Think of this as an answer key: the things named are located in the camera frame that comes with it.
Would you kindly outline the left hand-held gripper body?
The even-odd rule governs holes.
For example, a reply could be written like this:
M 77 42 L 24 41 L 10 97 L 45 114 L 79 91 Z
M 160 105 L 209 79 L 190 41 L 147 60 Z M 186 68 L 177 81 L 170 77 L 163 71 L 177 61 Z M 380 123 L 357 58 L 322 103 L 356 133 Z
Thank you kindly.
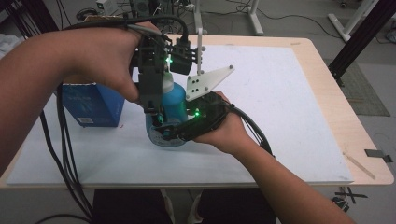
M 132 66 L 139 71 L 139 92 L 161 93 L 166 71 L 186 76 L 194 63 L 202 64 L 201 60 L 199 49 L 191 47 L 186 35 L 178 37 L 176 42 L 158 33 L 144 36 L 132 60 Z

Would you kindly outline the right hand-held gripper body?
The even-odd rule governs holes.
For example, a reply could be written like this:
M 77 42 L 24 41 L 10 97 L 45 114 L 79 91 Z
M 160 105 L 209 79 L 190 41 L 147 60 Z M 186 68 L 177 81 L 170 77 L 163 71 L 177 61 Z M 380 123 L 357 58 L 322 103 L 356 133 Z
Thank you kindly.
M 178 126 L 178 137 L 180 139 L 184 141 L 192 140 L 216 129 L 222 123 L 227 114 L 226 108 L 224 102 L 213 90 L 233 71 L 234 66 L 229 65 L 188 77 L 186 89 L 187 112 L 192 116 L 192 119 Z

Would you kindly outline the blue plastic bottle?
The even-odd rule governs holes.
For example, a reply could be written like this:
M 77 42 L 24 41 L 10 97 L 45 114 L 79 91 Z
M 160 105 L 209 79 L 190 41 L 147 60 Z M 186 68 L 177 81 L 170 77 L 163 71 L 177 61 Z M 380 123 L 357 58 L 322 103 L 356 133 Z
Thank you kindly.
M 171 73 L 166 72 L 163 77 L 163 126 L 177 126 L 188 120 L 185 97 L 183 87 L 174 81 Z M 179 138 L 164 140 L 163 135 L 155 130 L 151 115 L 146 115 L 146 130 L 149 140 L 156 146 L 179 147 L 185 144 Z

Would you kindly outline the person's right hand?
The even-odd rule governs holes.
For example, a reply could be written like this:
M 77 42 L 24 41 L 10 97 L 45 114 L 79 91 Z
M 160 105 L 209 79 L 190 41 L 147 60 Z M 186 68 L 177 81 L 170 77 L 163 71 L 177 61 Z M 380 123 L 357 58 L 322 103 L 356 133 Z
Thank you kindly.
M 230 112 L 220 126 L 193 139 L 196 143 L 209 144 L 218 150 L 236 156 L 253 144 L 241 118 Z

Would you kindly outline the person's left hand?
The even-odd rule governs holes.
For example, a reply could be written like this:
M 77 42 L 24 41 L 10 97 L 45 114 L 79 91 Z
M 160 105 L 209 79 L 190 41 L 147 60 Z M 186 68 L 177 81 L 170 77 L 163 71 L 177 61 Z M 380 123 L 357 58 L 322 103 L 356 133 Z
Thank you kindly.
M 150 22 L 139 22 L 134 29 L 84 28 L 61 31 L 61 44 L 68 63 L 64 80 L 95 82 L 117 91 L 129 102 L 137 103 L 139 92 L 129 72 L 143 34 L 159 33 Z

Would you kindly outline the blue cardboard box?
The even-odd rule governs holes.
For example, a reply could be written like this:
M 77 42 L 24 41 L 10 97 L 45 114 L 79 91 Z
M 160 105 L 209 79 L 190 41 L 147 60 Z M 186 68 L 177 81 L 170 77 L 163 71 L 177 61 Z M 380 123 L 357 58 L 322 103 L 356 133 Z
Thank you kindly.
M 63 84 L 63 105 L 82 127 L 117 127 L 125 99 L 96 83 Z

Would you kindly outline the white stand leg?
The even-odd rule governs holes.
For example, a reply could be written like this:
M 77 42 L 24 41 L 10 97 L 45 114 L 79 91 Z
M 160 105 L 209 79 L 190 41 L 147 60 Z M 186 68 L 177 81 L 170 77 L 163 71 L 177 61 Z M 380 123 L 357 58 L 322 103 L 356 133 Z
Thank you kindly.
M 201 15 L 201 0 L 191 0 L 194 4 L 193 17 L 195 31 L 199 32 L 203 29 L 202 15 Z
M 264 31 L 262 29 L 260 20 L 257 16 L 257 9 L 258 9 L 258 4 L 260 0 L 252 0 L 252 4 L 250 7 L 247 7 L 247 15 L 250 19 L 251 25 L 254 29 L 255 35 L 257 36 L 263 36 Z
M 346 25 L 343 25 L 332 13 L 328 15 L 328 19 L 342 39 L 347 42 L 351 37 L 352 30 L 363 17 L 366 17 L 369 14 L 377 2 L 378 0 L 361 0 L 361 5 L 356 9 Z

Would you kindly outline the white foam board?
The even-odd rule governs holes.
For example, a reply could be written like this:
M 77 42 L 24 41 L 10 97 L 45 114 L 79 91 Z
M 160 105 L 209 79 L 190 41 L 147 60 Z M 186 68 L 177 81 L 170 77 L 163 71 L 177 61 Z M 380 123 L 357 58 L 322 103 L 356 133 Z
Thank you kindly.
M 353 180 L 304 72 L 290 48 L 209 45 L 206 71 L 232 65 L 219 86 L 261 128 L 276 160 L 309 184 Z M 126 103 L 117 128 L 83 128 L 67 120 L 80 182 L 85 186 L 251 186 L 234 157 L 212 146 L 153 145 L 140 106 Z

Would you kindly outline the person's dark trousers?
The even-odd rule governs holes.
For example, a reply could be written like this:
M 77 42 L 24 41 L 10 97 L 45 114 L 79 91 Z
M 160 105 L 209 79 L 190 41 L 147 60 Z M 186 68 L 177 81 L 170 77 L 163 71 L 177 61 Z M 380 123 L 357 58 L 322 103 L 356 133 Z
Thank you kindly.
M 193 224 L 276 224 L 258 189 L 204 189 L 191 208 Z M 158 189 L 98 189 L 92 224 L 173 224 Z

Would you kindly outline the white cloth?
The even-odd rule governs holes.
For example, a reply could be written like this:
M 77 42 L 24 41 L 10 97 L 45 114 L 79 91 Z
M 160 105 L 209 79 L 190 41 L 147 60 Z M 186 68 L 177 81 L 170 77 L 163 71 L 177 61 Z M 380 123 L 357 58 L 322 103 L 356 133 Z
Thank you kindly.
M 15 35 L 0 34 L 0 59 L 16 48 L 24 39 Z

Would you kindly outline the grey floor mat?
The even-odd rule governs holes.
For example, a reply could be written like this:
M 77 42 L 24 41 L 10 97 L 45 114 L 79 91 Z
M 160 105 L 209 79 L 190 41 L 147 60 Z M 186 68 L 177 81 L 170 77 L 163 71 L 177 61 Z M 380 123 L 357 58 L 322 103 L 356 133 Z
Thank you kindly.
M 357 115 L 389 117 L 390 113 L 357 63 L 352 63 L 338 84 Z

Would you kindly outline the black metal beam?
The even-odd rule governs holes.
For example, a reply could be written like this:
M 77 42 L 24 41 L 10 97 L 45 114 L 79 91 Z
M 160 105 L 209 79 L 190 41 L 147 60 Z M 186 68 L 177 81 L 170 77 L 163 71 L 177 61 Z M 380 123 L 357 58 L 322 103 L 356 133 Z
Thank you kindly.
M 396 0 L 378 0 L 371 12 L 328 66 L 337 83 L 348 67 L 395 13 Z

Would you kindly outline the black tape strip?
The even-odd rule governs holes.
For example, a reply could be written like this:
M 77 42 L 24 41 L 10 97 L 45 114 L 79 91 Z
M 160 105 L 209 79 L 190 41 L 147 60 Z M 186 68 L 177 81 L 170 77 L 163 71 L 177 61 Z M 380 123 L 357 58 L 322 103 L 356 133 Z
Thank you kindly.
M 385 163 L 392 163 L 393 159 L 389 154 L 385 154 L 382 150 L 365 149 L 368 157 L 382 159 Z

